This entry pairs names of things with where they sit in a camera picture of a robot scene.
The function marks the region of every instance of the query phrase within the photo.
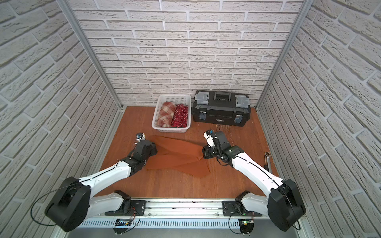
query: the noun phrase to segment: toolbox lid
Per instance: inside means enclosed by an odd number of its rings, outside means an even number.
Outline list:
[[[235,106],[241,108],[247,108],[250,105],[249,99],[246,95],[235,95]]]
[[[194,96],[198,104],[209,104],[209,92],[199,92]]]

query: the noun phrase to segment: black toolbox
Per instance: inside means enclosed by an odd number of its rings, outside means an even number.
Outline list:
[[[198,90],[192,106],[195,122],[244,126],[250,113],[249,96],[244,94]]]

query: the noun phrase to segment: brown fabric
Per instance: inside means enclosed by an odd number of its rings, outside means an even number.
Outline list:
[[[210,174],[202,146],[162,136],[148,139],[155,143],[157,155],[149,158],[146,169],[173,168],[197,177]]]

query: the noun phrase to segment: plaid towel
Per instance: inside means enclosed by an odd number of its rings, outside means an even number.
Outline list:
[[[181,127],[182,115],[184,113],[184,104],[178,104],[174,112],[171,127]]]
[[[188,124],[188,106],[184,107],[184,113],[182,114],[181,127],[187,127]]]
[[[159,119],[157,119],[157,127],[171,127],[171,121],[175,111],[175,104],[173,102],[165,102],[162,105],[162,109],[159,113]]]

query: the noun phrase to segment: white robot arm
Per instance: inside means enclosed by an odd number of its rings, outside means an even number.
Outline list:
[[[284,181],[262,168],[238,146],[231,147],[222,131],[214,133],[213,130],[207,130],[204,137],[208,143],[203,148],[205,159],[221,159],[246,175],[265,194],[258,196],[249,191],[241,193],[235,199],[238,213],[255,211],[267,215],[282,231],[287,231],[306,213],[299,189],[291,179]]]
[[[231,147],[221,131],[207,130],[204,137],[208,143],[202,150],[205,159],[216,157],[222,160],[246,175],[265,194],[241,193],[234,205],[238,213],[255,211],[268,215],[280,230],[287,231],[306,212],[293,181],[283,181],[254,162],[238,146]],[[45,215],[69,232],[97,214],[112,211],[115,215],[126,215],[130,212],[131,197],[120,190],[94,196],[113,183],[132,176],[143,168],[150,156],[156,155],[155,144],[146,140],[143,133],[136,134],[136,141],[134,150],[115,165],[80,179],[65,179],[48,204]]]
[[[45,215],[69,232],[83,220],[109,211],[127,214],[130,196],[118,190],[105,196],[94,197],[98,192],[125,179],[143,168],[150,156],[156,155],[154,143],[146,140],[144,133],[136,134],[136,146],[128,156],[113,166],[95,174],[76,179],[65,179],[50,203]]]

